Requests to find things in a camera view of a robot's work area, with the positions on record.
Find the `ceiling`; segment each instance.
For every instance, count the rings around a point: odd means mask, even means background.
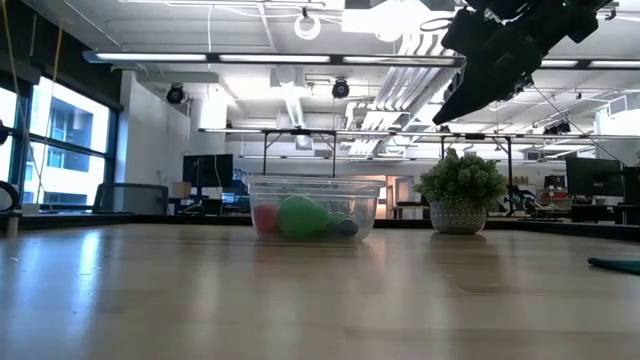
[[[167,52],[278,52],[278,53],[349,53],[393,54],[401,42],[383,42],[374,34],[345,33],[341,25],[322,20],[321,32],[314,40],[303,40],[294,32],[297,9],[267,8],[265,21],[257,8],[239,8],[244,15],[229,9],[210,7],[176,7],[166,4],[122,3],[118,0],[23,0],[51,21],[61,22],[71,34],[101,51],[167,51]],[[640,2],[619,0],[620,14],[640,18]],[[333,6],[340,8],[340,2]],[[338,19],[339,10],[322,13]],[[402,21],[402,15],[395,21]],[[211,44],[207,25],[211,32]],[[600,21],[600,29],[582,44],[565,39],[552,51],[557,56],[626,56],[640,54],[640,22],[614,19]],[[388,73],[388,68],[303,66],[305,81],[313,84],[305,97],[305,112],[344,114],[349,101],[334,101],[332,83],[344,77],[353,98],[375,97]],[[266,65],[158,65],[145,71],[206,72],[220,75],[235,97],[237,107],[230,111],[235,120],[274,118],[286,112],[285,102],[269,94],[271,66]],[[640,89],[640,72],[633,71],[538,71],[535,84],[559,110],[571,109],[574,121],[588,130],[593,123],[591,110],[605,104],[589,98],[613,99],[619,92]],[[153,79],[158,92],[169,83]],[[194,93],[205,93],[206,85],[192,85]],[[582,93],[582,99],[576,99]],[[537,91],[527,91],[497,111],[484,109],[458,120],[454,126],[489,130],[496,123],[513,124],[511,130],[530,125],[556,113]]]

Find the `computer monitor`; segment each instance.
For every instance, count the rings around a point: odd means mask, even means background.
[[[182,181],[197,188],[231,186],[233,155],[185,156],[182,163]]]
[[[565,162],[570,194],[624,196],[618,160],[566,158]]]

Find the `window frame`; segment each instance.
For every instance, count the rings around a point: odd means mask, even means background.
[[[43,77],[52,81],[52,79],[48,76],[43,75]],[[73,152],[84,154],[84,155],[103,158],[105,168],[104,168],[104,175],[103,175],[102,181],[113,182],[115,179],[116,146],[117,146],[116,142],[118,138],[118,121],[120,116],[120,109],[109,106],[104,102],[100,101],[99,99],[89,96],[86,93],[79,92],[73,87],[69,87],[64,83],[61,83],[60,81],[58,81],[57,84],[65,86],[66,88],[75,92],[76,94],[84,96],[92,101],[95,101],[98,104],[105,106],[109,110],[106,151],[100,152],[100,151],[92,150],[87,147],[75,145],[65,141],[56,140],[52,137],[34,134],[29,131],[30,142],[40,143],[44,145],[51,145],[62,150],[68,150],[68,151],[73,151]],[[29,130],[31,127],[32,99],[34,96],[34,86],[37,86],[37,85],[38,84],[34,84],[33,86],[31,86],[28,94],[23,95],[21,93],[18,95],[18,98],[16,101],[14,127],[8,128],[9,135],[13,138],[11,162],[9,167],[9,183],[18,185],[21,204],[22,204],[22,198],[25,192],[24,184],[26,180],[25,178],[26,178],[27,160],[28,158],[30,158],[29,156],[30,144],[27,144],[27,142],[25,141],[26,139],[23,133],[23,129]],[[19,108],[20,106],[22,106],[25,111],[26,119],[24,120],[26,121],[26,124],[22,124],[21,122],[22,119],[20,116],[20,108]],[[82,211],[82,210],[91,210],[92,208],[91,205],[61,205],[61,204],[55,204],[55,203],[50,204],[47,202],[42,202],[41,206],[46,208],[52,208],[54,210],[64,210],[64,211],[69,211],[69,210]]]

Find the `table surface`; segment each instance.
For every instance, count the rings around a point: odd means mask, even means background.
[[[131,224],[0,240],[0,359],[638,359],[637,245],[512,231],[258,242]]]

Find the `green plant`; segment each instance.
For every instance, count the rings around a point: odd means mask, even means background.
[[[475,155],[458,157],[455,149],[450,148],[443,160],[420,175],[415,191],[444,206],[471,202],[491,207],[496,199],[507,193],[507,187],[495,161],[486,161]]]

